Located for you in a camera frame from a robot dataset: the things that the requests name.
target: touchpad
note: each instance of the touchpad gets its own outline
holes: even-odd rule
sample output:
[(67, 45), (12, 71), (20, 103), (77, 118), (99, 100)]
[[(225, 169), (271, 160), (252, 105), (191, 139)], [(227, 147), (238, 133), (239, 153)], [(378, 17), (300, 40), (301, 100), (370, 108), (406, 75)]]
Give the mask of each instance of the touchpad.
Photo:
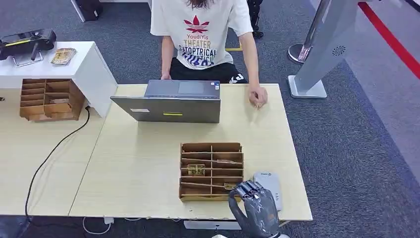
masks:
[(179, 94), (203, 94), (204, 84), (200, 82), (180, 82)]

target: white t-shirt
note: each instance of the white t-shirt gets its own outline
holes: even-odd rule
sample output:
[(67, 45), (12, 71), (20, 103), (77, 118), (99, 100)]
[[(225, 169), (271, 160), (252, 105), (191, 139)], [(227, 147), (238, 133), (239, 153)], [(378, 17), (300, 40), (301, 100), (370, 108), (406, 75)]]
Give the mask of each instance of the white t-shirt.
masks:
[(209, 0), (207, 8), (194, 8), (188, 0), (153, 0), (150, 32), (170, 36), (177, 59), (191, 69), (233, 63), (226, 52), (228, 27), (237, 36), (252, 32), (247, 0)]

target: person's arm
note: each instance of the person's arm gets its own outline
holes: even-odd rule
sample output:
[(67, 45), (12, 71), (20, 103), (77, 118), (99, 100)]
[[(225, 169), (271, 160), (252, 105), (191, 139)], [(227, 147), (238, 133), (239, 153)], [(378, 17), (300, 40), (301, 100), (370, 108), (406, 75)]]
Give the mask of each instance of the person's arm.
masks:
[(155, 36), (163, 36), (161, 79), (170, 79), (169, 70), (173, 57), (174, 45), (170, 37), (170, 31), (166, 26), (161, 0), (154, 0), (152, 4), (150, 33)]
[(244, 61), (248, 71), (249, 100), (256, 107), (260, 107), (267, 102), (267, 91), (260, 87), (257, 47), (252, 36), (254, 30), (251, 26), (246, 0), (233, 1), (228, 27), (235, 31), (242, 45)]
[(247, 67), (249, 84), (251, 87), (260, 86), (260, 77), (258, 73), (258, 54), (254, 37), (251, 32), (239, 36), (239, 42), (242, 45), (244, 53), (245, 66)]
[(173, 41), (170, 36), (162, 38), (162, 77), (160, 79), (171, 79), (169, 75), (173, 57)]

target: yellow strip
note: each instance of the yellow strip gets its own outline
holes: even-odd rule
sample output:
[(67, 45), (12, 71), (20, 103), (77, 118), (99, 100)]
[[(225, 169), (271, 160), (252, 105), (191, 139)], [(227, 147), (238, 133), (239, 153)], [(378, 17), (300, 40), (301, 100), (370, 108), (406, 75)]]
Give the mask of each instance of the yellow strip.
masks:
[(182, 113), (163, 113), (164, 116), (182, 116)]
[(242, 45), (239, 42), (239, 48), (226, 48), (226, 51), (242, 51)]
[(19, 44), (23, 44), (23, 43), (28, 43), (28, 42), (30, 42), (31, 40), (26, 40), (26, 41), (18, 41), (18, 42), (15, 42), (15, 43), (10, 43), (10, 44), (7, 44), (7, 45), (5, 45), (5, 46), (14, 46), (14, 45), (19, 45)]

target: floor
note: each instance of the floor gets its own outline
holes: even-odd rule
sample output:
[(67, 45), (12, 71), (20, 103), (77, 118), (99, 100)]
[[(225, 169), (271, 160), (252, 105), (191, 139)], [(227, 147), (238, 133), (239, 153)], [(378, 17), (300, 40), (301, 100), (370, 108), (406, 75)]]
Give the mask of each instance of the floor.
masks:
[[(108, 3), (99, 21), (81, 24), (70, 1), (15, 0), (0, 9), (0, 35), (53, 28), (60, 41), (94, 40), (118, 83), (141, 83), (159, 77), (159, 38), (149, 34), (150, 11), (142, 3)], [(405, 1), (370, 3), (408, 50), (419, 59), (419, 13)], [(302, 42), (313, 19), (311, 0), (264, 1), (257, 42), (262, 82), (279, 83), (308, 193), (312, 222), (289, 223), (292, 238), (420, 237), (420, 80), (401, 63), (360, 12), (355, 48), (325, 78), (325, 100), (292, 99), (287, 76), (299, 70), (286, 56)], [(407, 30), (406, 24), (412, 27)], [(237, 47), (230, 38), (227, 47)], [(241, 52), (233, 52), (245, 72)], [(2, 238), (14, 238), (15, 226), (0, 218)], [(38, 223), (78, 224), (81, 218), (36, 218)], [(101, 221), (88, 226), (99, 232)], [(217, 231), (228, 237), (241, 232)], [(211, 237), (214, 231), (191, 231), (171, 220), (117, 219), (101, 237)], [(83, 237), (80, 229), (30, 226), (23, 238)]]

